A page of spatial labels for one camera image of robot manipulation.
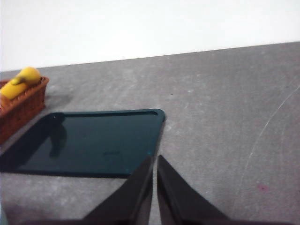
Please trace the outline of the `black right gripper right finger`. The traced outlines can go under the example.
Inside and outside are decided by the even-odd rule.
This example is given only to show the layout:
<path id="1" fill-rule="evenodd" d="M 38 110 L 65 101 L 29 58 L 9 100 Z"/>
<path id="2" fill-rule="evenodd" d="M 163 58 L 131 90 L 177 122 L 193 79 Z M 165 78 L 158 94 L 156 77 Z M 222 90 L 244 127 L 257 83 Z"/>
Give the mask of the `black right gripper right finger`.
<path id="1" fill-rule="evenodd" d="M 287 225 L 234 220 L 207 201 L 162 156 L 157 158 L 157 196 L 163 225 Z"/>

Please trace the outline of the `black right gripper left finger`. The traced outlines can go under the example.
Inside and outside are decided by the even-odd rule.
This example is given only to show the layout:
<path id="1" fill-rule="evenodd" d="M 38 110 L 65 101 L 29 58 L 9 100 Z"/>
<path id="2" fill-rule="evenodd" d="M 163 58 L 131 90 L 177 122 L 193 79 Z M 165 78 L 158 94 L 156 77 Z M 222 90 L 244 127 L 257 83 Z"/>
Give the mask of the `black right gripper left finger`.
<path id="1" fill-rule="evenodd" d="M 153 157 L 147 157 L 123 185 L 82 219 L 32 220 L 24 225 L 137 225 L 149 222 Z"/>

